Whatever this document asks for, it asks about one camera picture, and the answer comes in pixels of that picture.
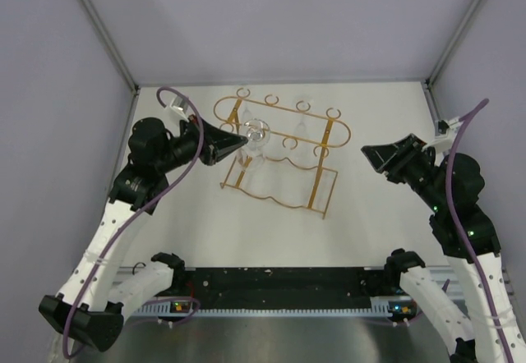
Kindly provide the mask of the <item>gold wire wine glass rack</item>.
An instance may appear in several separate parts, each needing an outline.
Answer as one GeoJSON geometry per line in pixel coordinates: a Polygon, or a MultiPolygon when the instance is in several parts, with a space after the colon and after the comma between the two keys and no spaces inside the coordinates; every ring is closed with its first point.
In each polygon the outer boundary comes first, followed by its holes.
{"type": "Polygon", "coordinates": [[[256,169],[243,170],[236,155],[220,187],[239,192],[246,198],[272,202],[291,210],[303,210],[325,218],[339,179],[339,171],[332,165],[338,154],[351,141],[349,125],[342,121],[341,111],[328,107],[317,111],[311,106],[307,114],[310,139],[302,139],[296,149],[287,149],[287,139],[298,123],[298,115],[291,103],[276,94],[261,99],[253,97],[248,88],[218,99],[213,114],[221,129],[240,134],[241,126],[254,118],[270,127],[270,141],[264,148],[265,162],[256,169]]]}

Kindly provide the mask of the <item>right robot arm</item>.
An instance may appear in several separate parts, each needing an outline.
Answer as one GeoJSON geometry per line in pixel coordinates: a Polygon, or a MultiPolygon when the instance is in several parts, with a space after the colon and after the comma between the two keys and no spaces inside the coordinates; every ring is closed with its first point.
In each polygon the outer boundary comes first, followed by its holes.
{"type": "Polygon", "coordinates": [[[485,186],[478,162],[451,154],[436,162],[436,150],[410,134],[388,145],[361,149],[389,182],[408,185],[431,209],[435,239],[458,279],[468,309],[463,313],[433,280],[413,251],[395,250],[383,281],[405,292],[438,332],[452,362],[523,362],[521,333],[502,273],[501,244],[493,222],[478,205],[485,186]]]}

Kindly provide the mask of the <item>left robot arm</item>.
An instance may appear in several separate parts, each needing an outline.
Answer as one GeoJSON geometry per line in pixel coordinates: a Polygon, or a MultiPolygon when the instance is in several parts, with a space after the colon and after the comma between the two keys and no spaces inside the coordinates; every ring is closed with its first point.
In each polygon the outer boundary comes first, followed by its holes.
{"type": "Polygon", "coordinates": [[[178,294],[186,285],[185,264],[160,252],[137,275],[115,286],[118,270],[160,199],[173,189],[167,175],[196,161],[213,166],[247,144],[245,136],[190,116],[174,136],[155,117],[131,129],[127,164],[114,180],[104,215],[71,277],[39,304],[40,314],[63,336],[100,352],[117,340],[124,324],[156,295],[178,294]]]}

